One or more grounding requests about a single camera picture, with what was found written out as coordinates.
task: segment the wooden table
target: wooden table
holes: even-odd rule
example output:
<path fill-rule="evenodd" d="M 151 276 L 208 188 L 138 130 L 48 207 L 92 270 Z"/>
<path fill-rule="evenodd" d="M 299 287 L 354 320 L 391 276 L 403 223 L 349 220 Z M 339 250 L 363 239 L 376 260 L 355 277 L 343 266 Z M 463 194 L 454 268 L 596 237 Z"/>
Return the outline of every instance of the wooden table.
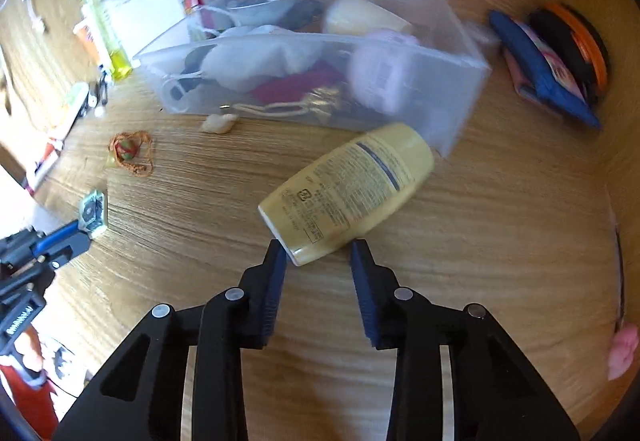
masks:
<path fill-rule="evenodd" d="M 38 1 L 51 27 L 42 40 L 24 30 L 19 6 L 0 15 L 0 43 L 34 105 L 43 83 L 34 71 L 55 76 L 52 96 L 91 78 L 68 36 L 77 1 Z M 472 18 L 489 7 L 523 14 L 543 1 L 450 0 Z M 37 194 L 73 218 L 84 194 L 108 192 L 110 229 L 47 293 L 49 312 L 66 317 L 51 321 L 51 333 L 94 369 L 154 304 L 199 305 L 235 285 L 270 240 L 261 199 L 353 135 L 241 120 L 216 136 L 198 132 L 203 119 L 161 111 L 133 75 L 111 94 L 107 117 L 76 125 Z M 110 137 L 138 129 L 154 137 L 153 176 L 106 169 Z M 434 303 L 487 306 L 576 423 L 600 404 L 618 299 L 593 140 L 519 99 L 499 61 L 452 155 L 366 237 L 377 262 Z M 290 267 L 275 335 L 243 362 L 252 439 L 384 438 L 394 353 L 376 352 L 364 336 L 346 251 Z"/>

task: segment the cream colored bottle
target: cream colored bottle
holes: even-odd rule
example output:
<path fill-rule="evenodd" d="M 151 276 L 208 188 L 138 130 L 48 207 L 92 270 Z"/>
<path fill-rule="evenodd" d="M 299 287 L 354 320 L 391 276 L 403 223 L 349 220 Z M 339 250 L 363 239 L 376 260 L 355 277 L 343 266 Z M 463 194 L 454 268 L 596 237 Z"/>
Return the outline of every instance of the cream colored bottle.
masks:
<path fill-rule="evenodd" d="M 389 217 L 433 169 L 433 154 L 404 124 L 325 154 L 267 196 L 258 211 L 295 265 L 335 251 Z"/>

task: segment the clear plastic bin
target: clear plastic bin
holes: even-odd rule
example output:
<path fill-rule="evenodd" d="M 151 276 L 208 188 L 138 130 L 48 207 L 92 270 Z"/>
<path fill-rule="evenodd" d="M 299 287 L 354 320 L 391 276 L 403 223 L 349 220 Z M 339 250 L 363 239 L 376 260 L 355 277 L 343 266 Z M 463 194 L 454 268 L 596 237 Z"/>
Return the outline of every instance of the clear plastic bin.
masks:
<path fill-rule="evenodd" d="M 334 1 L 215 0 L 135 59 L 171 113 L 236 112 L 354 131 L 404 122 L 446 156 L 490 71 L 447 2 L 368 0 L 412 24 L 417 41 L 405 44 L 321 33 L 321 12 Z M 297 31 L 216 38 L 264 24 Z"/>

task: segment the orange string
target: orange string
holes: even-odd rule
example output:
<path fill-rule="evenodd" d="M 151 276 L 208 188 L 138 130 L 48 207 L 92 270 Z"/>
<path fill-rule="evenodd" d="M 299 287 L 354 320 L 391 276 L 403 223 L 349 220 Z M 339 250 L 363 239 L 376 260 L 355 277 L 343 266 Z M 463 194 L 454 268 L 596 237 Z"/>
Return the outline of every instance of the orange string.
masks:
<path fill-rule="evenodd" d="M 132 140 L 138 144 L 138 148 L 142 146 L 142 144 L 146 144 L 146 152 L 144 159 L 148 161 L 148 164 L 138 164 L 138 163 L 129 163 L 129 161 L 123 160 L 118 155 L 116 151 L 117 142 L 121 142 L 122 140 Z M 146 131 L 136 131 L 136 132 L 120 132 L 111 138 L 109 143 L 109 150 L 113 152 L 116 163 L 118 166 L 121 166 L 127 169 L 134 176 L 138 177 L 147 177 L 151 176 L 151 173 L 154 171 L 154 162 L 151 157 L 151 144 L 153 143 L 153 139 L 151 135 Z"/>

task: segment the silver screw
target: silver screw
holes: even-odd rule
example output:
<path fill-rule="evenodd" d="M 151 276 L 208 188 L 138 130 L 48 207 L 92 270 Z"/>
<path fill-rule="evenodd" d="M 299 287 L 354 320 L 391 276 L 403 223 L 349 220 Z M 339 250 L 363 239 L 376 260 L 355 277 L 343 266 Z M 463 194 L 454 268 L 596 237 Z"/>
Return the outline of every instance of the silver screw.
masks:
<path fill-rule="evenodd" d="M 225 291 L 225 298 L 227 300 L 240 300 L 244 296 L 244 291 L 239 287 L 232 287 Z"/>
<path fill-rule="evenodd" d="M 466 312 L 473 318 L 484 318 L 486 315 L 486 309 L 479 304 L 469 304 L 469 307 L 466 308 Z"/>
<path fill-rule="evenodd" d="M 411 300 L 413 296 L 414 292 L 407 287 L 399 287 L 394 291 L 394 297 L 398 300 Z"/>
<path fill-rule="evenodd" d="M 158 304 L 151 310 L 151 315 L 155 316 L 156 318 L 162 318 L 167 316 L 170 311 L 171 308 L 167 306 L 167 304 Z"/>

